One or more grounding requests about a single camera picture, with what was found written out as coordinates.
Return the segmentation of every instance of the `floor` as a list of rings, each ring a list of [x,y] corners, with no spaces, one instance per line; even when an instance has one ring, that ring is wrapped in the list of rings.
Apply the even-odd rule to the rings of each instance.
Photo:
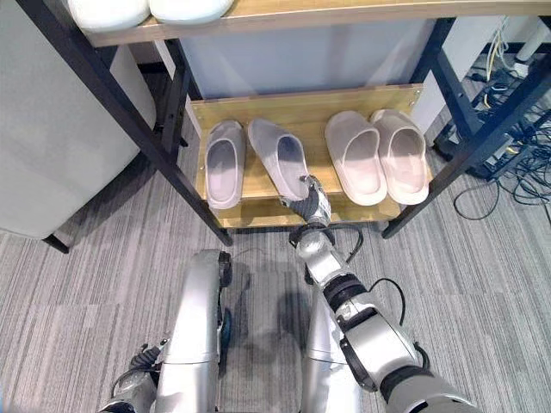
[[[195,171],[197,137],[181,153]],[[430,154],[433,170],[442,165]],[[551,408],[551,227],[542,206],[503,196],[479,222],[460,218],[452,199],[462,177],[402,232],[364,228],[353,262],[365,283],[394,278],[405,290],[406,329],[433,370],[487,413]],[[481,214],[494,188],[466,195]],[[234,316],[224,412],[296,412],[311,291],[285,231],[234,236],[228,306]],[[59,232],[68,256],[45,244],[0,235],[0,372],[9,413],[92,413],[144,342],[171,328],[189,258],[221,243],[164,178],[138,158]],[[351,235],[338,239],[342,252]],[[396,317],[399,297],[377,287]],[[365,411],[382,412],[364,395]]]

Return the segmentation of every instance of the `white sofa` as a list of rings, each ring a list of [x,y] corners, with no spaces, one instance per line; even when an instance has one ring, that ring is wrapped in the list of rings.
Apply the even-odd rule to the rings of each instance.
[[[133,56],[111,72],[152,127]],[[44,239],[115,178],[138,147],[14,0],[0,0],[0,230]]]

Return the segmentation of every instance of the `shoe rack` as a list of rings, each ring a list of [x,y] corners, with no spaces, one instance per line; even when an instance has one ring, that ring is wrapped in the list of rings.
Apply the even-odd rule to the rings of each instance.
[[[366,118],[382,108],[396,108],[409,113],[421,95],[421,90],[421,84],[407,84],[192,102],[201,127],[195,189],[202,199],[207,198],[205,150],[212,127],[222,120],[231,119],[238,121],[246,130],[251,120],[262,117],[284,127],[300,139],[310,173],[321,181],[331,198],[333,222],[393,219],[399,215],[400,209],[390,197],[374,206],[359,206],[347,198],[327,150],[325,125],[334,114],[344,110],[355,110]],[[225,228],[298,225],[302,222],[297,215],[280,205],[276,187],[249,145],[240,204],[214,213]]]
[[[90,33],[94,47],[182,37],[458,15],[549,15],[546,0],[235,0],[221,19],[200,26],[149,17],[135,28]]]
[[[455,16],[459,15],[538,15],[551,28],[548,0],[235,0],[225,16],[208,24],[193,27],[168,25],[149,17],[135,28],[96,34],[81,32],[65,8],[53,6],[56,2],[16,2],[90,93],[225,245],[232,244],[228,228],[295,225],[300,222],[298,217],[279,205],[276,189],[252,151],[247,154],[241,204],[218,213],[218,216],[208,209],[204,201],[204,171],[201,169],[204,145],[206,133],[220,120],[235,119],[246,125],[252,118],[262,116],[296,134],[305,147],[310,171],[322,181],[331,197],[333,220],[387,220],[388,227],[381,235],[389,238],[465,170],[480,159],[490,157],[503,133],[551,88],[549,53],[534,65],[507,103],[481,125],[443,50]],[[436,18],[435,26],[409,84],[375,89],[202,101],[178,40],[198,35],[432,18]],[[164,40],[176,67],[161,139],[139,115],[109,71],[118,46],[155,40]],[[372,207],[351,203],[340,188],[325,147],[323,130],[326,122],[332,114],[347,109],[366,116],[380,108],[396,108],[409,113],[420,94],[419,84],[424,82],[429,72],[434,75],[458,130],[466,137],[466,144],[431,180],[429,196],[422,203],[402,211],[389,199]],[[195,182],[190,181],[177,164],[178,152],[185,146],[180,131],[187,97],[194,101],[193,109],[203,135]]]

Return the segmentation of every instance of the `slipper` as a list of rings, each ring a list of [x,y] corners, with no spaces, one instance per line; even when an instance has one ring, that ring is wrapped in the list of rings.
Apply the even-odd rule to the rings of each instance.
[[[148,0],[69,0],[69,11],[89,32],[133,28],[150,15]]]
[[[281,196],[304,200],[308,186],[300,180],[308,176],[302,143],[291,132],[266,119],[249,124],[249,141]]]
[[[152,15],[163,23],[202,24],[220,19],[233,0],[150,0]]]
[[[224,120],[210,132],[205,152],[208,205],[213,209],[235,207],[243,191],[245,137],[235,120]]]
[[[379,131],[357,112],[334,115],[325,140],[346,195],[358,205],[375,205],[387,196],[387,181],[379,160]]]
[[[395,109],[378,110],[371,123],[379,129],[379,156],[387,178],[388,193],[405,205],[423,202],[429,195],[426,143],[410,117]]]

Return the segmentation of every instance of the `wooden shelf board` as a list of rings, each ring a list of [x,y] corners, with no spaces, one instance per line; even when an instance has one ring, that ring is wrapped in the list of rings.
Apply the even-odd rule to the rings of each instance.
[[[551,15],[551,3],[548,0],[235,0],[228,13],[216,22],[170,25],[151,16],[135,28],[87,35],[94,47],[100,47],[206,34],[458,15]]]
[[[374,206],[359,206],[346,195],[329,197],[333,214],[332,222],[388,221],[399,215],[399,205],[387,197]],[[282,206],[278,200],[248,200],[232,209],[215,213],[224,228],[252,228],[267,226],[291,226],[304,221]]]
[[[206,199],[205,149],[212,127],[222,120],[232,119],[237,120],[246,130],[251,120],[262,117],[297,136],[304,146],[309,172],[320,180],[328,195],[342,194],[325,143],[327,121],[344,110],[355,110],[366,117],[382,108],[397,108],[409,113],[421,89],[422,85],[408,84],[193,102],[195,116],[202,129],[195,188]],[[243,200],[276,199],[279,196],[250,145],[247,145],[244,175]]]

